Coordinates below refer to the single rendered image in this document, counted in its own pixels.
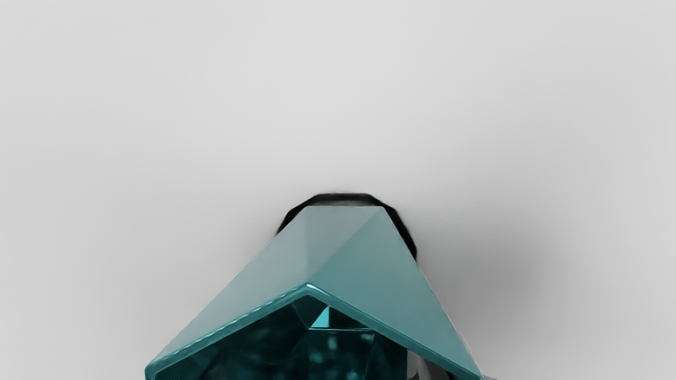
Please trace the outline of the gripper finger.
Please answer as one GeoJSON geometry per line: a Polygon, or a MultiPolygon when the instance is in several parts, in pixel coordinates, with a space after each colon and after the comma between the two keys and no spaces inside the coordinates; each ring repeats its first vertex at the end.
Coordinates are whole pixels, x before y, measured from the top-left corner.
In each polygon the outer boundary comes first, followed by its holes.
{"type": "Polygon", "coordinates": [[[407,352],[407,380],[455,380],[455,377],[441,366],[409,351],[407,352]]]}

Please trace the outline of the teal faceted mug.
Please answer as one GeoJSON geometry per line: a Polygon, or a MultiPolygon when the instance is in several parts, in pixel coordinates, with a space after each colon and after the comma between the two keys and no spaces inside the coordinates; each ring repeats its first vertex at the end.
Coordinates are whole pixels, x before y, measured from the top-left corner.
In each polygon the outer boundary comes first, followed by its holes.
{"type": "Polygon", "coordinates": [[[407,380],[407,352],[484,380],[386,210],[303,209],[146,380],[407,380]]]}

